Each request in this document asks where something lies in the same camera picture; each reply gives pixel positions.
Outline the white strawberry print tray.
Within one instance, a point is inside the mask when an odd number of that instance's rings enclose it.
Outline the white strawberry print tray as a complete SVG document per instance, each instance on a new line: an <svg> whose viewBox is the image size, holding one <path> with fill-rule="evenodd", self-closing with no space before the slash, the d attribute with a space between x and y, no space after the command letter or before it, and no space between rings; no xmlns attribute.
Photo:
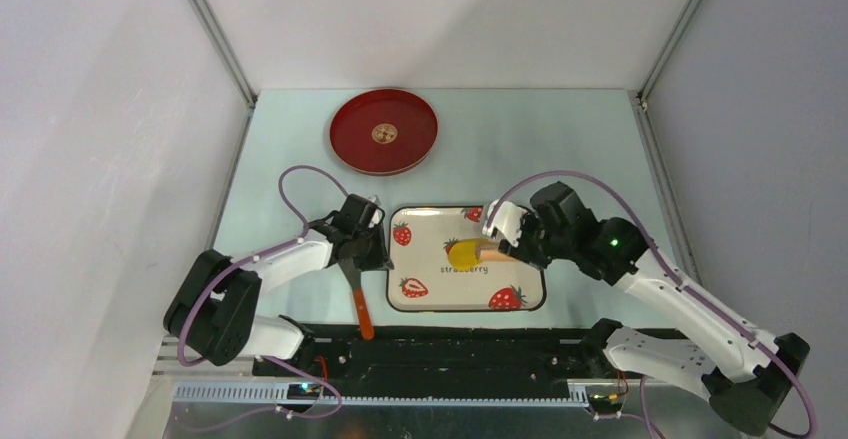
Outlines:
<svg viewBox="0 0 848 439"><path fill-rule="evenodd" d="M541 271L520 263L484 262L455 268L456 244L479 237L483 208L421 206L397 210L390 220L387 299L401 312L535 310L547 296Z"/></svg>

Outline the yellow dough ball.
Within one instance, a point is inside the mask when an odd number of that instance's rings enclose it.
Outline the yellow dough ball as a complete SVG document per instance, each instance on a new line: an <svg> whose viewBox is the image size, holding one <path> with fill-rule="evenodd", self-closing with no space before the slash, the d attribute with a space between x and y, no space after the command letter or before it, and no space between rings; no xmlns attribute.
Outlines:
<svg viewBox="0 0 848 439"><path fill-rule="evenodd" d="M489 242L485 239L458 241L448 251L448 261L456 270L470 270L483 262L480 258L480 249L488 244Z"/></svg>

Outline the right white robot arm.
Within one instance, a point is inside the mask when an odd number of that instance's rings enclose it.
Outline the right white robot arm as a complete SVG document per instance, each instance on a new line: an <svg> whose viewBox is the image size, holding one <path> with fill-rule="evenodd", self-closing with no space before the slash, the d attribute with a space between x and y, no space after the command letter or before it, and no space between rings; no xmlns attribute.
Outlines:
<svg viewBox="0 0 848 439"><path fill-rule="evenodd" d="M745 319L673 265L633 211L599 219L562 182L532 195L527 207L501 198L487 207L483 233L506 256L537 269L570 261L669 319L687 344L658 339L602 319L583 339L585 370L606 377L635 372L705 400L727 424L749 436L773 422L810 353L795 333L775 335Z"/></svg>

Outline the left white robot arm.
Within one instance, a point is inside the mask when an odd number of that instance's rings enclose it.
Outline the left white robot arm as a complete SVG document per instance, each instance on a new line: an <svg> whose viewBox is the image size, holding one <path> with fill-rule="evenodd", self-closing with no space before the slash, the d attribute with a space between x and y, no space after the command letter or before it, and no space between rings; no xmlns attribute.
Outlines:
<svg viewBox="0 0 848 439"><path fill-rule="evenodd" d="M241 354L274 356L290 374L308 373L316 362L308 331L292 319L259 315L257 305L272 290L332 267L349 284L362 338L373 339L361 275L393 267L384 219L378 198L350 194L340 209L280 245L238 261L214 249L199 254L163 318L165 331L179 340L180 363L223 366Z"/></svg>

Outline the round red lacquer tray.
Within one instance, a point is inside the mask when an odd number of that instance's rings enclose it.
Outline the round red lacquer tray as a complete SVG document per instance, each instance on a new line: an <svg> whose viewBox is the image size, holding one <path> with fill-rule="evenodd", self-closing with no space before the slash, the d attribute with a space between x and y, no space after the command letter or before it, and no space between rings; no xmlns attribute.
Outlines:
<svg viewBox="0 0 848 439"><path fill-rule="evenodd" d="M351 169L391 176L425 160L438 134L439 119L426 100L406 90L375 89L344 103L328 136L335 155Z"/></svg>

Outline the orange handled metal scraper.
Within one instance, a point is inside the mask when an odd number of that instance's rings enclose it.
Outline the orange handled metal scraper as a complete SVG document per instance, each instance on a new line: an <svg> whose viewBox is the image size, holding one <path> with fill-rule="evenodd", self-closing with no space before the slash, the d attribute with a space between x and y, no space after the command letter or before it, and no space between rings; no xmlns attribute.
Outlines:
<svg viewBox="0 0 848 439"><path fill-rule="evenodd" d="M339 267L342 270L351 290L360 335L363 340L373 340L375 337L375 329L367 307L365 294L362 289L361 271L357 268L352 259L340 260Z"/></svg>

